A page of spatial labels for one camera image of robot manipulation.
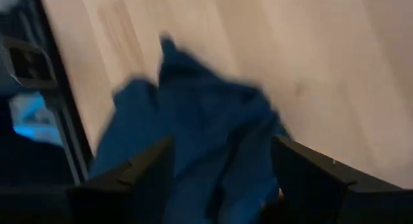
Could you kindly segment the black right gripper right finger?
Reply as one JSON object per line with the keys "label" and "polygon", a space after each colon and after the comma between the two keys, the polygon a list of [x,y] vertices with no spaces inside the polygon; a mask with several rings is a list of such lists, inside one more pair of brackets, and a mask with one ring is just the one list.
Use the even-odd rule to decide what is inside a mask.
{"label": "black right gripper right finger", "polygon": [[413,224],[413,189],[404,189],[286,137],[271,157],[281,194],[260,224]]}

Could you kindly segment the navy garment with white logo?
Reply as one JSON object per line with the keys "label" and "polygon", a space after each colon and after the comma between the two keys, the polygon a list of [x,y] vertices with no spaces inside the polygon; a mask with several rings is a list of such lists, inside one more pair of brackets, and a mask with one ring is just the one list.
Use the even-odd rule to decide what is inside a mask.
{"label": "navy garment with white logo", "polygon": [[97,148],[98,176],[163,137],[175,140],[163,224],[256,224],[278,183],[271,140],[285,129],[257,88],[224,80],[167,36],[159,83],[133,79]]}

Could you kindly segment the black aluminium rig frame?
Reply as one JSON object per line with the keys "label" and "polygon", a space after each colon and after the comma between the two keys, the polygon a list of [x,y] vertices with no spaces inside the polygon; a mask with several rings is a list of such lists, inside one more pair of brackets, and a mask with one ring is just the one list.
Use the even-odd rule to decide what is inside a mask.
{"label": "black aluminium rig frame", "polygon": [[42,0],[0,0],[0,187],[76,185],[91,160]]}

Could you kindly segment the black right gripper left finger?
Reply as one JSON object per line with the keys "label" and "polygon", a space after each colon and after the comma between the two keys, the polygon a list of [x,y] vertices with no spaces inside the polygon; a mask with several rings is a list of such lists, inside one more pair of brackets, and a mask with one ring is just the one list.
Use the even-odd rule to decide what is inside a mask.
{"label": "black right gripper left finger", "polygon": [[175,141],[164,137],[68,191],[74,224],[162,224],[174,183]]}

